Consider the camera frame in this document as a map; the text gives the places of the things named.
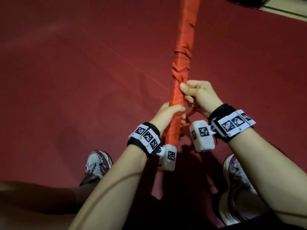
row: hand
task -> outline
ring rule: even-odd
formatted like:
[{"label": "hand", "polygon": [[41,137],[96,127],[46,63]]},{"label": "hand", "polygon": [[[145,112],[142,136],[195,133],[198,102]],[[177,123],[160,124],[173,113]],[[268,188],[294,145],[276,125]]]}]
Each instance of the hand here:
[{"label": "hand", "polygon": [[163,134],[165,128],[169,125],[172,120],[172,117],[177,112],[184,112],[185,107],[176,104],[174,106],[169,106],[169,103],[164,103],[156,116],[150,121],[153,125],[155,125],[160,131],[160,135]]},{"label": "hand", "polygon": [[206,118],[223,104],[208,81],[189,80],[187,84],[180,84],[180,90],[189,107],[199,106],[199,112]]}]

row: right hand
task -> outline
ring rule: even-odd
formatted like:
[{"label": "right hand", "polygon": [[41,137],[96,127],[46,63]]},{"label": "right hand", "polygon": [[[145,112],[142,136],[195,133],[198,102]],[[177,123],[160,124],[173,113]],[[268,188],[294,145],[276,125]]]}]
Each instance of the right hand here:
[{"label": "right hand", "polygon": [[223,104],[208,81],[189,80],[187,84],[180,84],[180,90],[185,94],[189,107],[199,106],[199,112],[206,118]]}]

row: white sneaker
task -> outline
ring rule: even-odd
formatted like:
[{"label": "white sneaker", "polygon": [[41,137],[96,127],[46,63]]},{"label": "white sneaker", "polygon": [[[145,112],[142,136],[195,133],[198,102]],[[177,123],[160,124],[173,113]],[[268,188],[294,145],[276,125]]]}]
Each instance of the white sneaker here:
[{"label": "white sneaker", "polygon": [[226,191],[219,201],[219,212],[222,221],[229,226],[247,220],[236,209],[236,197],[243,189],[248,189],[252,193],[257,193],[251,185],[240,163],[234,154],[228,156],[223,166],[224,178],[228,184]]},{"label": "white sneaker", "polygon": [[80,186],[102,179],[112,165],[112,160],[106,152],[92,151],[88,156],[85,175]]}]

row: forearm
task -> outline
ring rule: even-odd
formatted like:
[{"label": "forearm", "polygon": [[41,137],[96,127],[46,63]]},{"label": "forearm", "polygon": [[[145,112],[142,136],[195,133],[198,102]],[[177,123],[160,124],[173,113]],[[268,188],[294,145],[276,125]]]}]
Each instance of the forearm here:
[{"label": "forearm", "polygon": [[229,142],[264,201],[287,223],[307,226],[307,174],[253,129]]},{"label": "forearm", "polygon": [[147,161],[129,145],[84,203],[69,229],[122,229]]}]

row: red floor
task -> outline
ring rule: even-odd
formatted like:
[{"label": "red floor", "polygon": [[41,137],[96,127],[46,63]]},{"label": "red floor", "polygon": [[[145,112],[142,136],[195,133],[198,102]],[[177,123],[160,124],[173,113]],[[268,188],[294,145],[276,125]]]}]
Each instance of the red floor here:
[{"label": "red floor", "polygon": [[[91,150],[116,161],[135,126],[168,100],[179,0],[1,0],[0,8],[0,179],[75,186]],[[202,0],[195,34],[190,79],[210,81],[307,171],[307,23]],[[183,153],[168,174],[185,195],[198,193],[214,224],[210,175],[230,153],[224,143],[213,156]]]}]

